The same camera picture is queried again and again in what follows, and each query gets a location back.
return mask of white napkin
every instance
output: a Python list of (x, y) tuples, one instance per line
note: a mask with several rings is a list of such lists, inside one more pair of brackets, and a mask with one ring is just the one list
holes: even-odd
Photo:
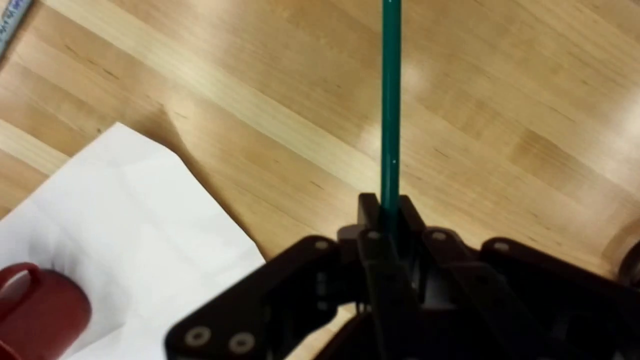
[(122, 124), (0, 223), (0, 268), (21, 261), (88, 294), (73, 360), (164, 358), (174, 322), (264, 262), (174, 152)]

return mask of green plastic stick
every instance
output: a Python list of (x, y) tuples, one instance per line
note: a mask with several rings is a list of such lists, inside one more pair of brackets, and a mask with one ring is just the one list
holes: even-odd
[(31, 0), (8, 0), (0, 19), (0, 60), (4, 59), (5, 49), (11, 42), (29, 7), (31, 7)]
[(397, 224), (402, 0), (381, 0), (381, 228)]

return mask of black mechanical part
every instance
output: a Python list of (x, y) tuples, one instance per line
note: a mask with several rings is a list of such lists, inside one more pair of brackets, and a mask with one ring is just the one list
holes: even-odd
[(640, 291), (640, 243), (636, 243), (622, 259), (617, 268), (617, 283)]
[(397, 238), (359, 194), (338, 243), (308, 236), (175, 325), (168, 358), (284, 358), (340, 305), (317, 358), (637, 358), (640, 297), (508, 238), (468, 248), (400, 199)]

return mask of wooden floor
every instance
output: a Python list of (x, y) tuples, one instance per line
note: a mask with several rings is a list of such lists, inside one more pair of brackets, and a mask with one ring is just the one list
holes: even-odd
[[(375, 0), (39, 0), (0, 69), (0, 215), (119, 120), (273, 257), (377, 190)], [(611, 274), (640, 238), (640, 3), (405, 0), (402, 192)]]

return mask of red object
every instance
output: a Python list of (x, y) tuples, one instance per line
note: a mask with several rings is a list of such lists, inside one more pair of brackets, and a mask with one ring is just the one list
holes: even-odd
[(65, 276), (29, 262), (0, 270), (0, 360), (60, 358), (88, 320), (88, 299)]

